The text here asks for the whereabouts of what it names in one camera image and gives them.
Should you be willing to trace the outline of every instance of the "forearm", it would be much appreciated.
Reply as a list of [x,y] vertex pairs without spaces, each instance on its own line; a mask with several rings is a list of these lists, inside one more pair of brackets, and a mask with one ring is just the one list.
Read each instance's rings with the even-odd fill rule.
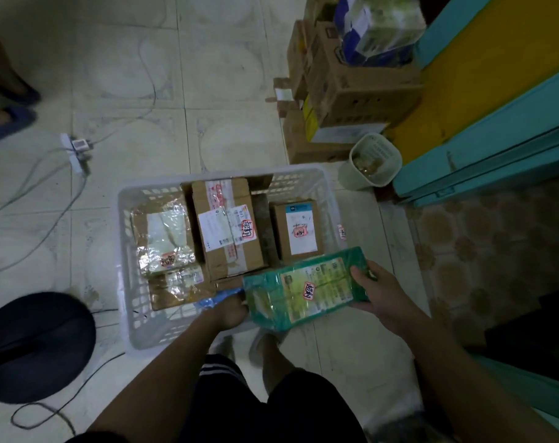
[[111,431],[131,443],[174,440],[187,416],[207,351],[218,334],[209,313],[153,360],[107,406],[89,431]]
[[417,314],[402,337],[462,441],[559,442],[559,432],[507,393],[453,338]]

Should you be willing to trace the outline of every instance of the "black shorts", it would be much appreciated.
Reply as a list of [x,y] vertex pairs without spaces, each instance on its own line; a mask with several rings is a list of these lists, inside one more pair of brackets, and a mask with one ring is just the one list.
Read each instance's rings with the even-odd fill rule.
[[367,439],[345,400],[322,376],[296,370],[262,403],[238,365],[209,354],[179,441],[364,443]]

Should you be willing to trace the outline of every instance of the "brown patterned floor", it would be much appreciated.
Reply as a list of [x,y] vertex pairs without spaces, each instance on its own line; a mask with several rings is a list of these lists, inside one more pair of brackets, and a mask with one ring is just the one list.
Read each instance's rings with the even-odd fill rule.
[[407,216],[432,315],[463,345],[559,290],[559,179]]

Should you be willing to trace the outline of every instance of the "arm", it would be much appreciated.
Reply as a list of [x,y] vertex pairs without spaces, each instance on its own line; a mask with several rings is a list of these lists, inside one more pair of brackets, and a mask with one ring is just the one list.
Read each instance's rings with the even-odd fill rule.
[[559,431],[503,390],[413,303],[394,275],[373,261],[368,264],[378,281],[351,269],[370,299],[354,307],[375,314],[404,339],[462,441],[559,442]]
[[89,431],[115,432],[130,443],[174,441],[211,343],[247,314],[237,295],[204,311],[115,397]]

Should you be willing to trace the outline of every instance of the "person's left hand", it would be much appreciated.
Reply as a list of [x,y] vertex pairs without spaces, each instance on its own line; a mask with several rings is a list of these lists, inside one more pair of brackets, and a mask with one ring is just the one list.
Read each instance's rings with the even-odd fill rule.
[[242,304],[239,295],[231,295],[214,306],[209,313],[220,331],[226,331],[240,325],[249,314],[249,309]]

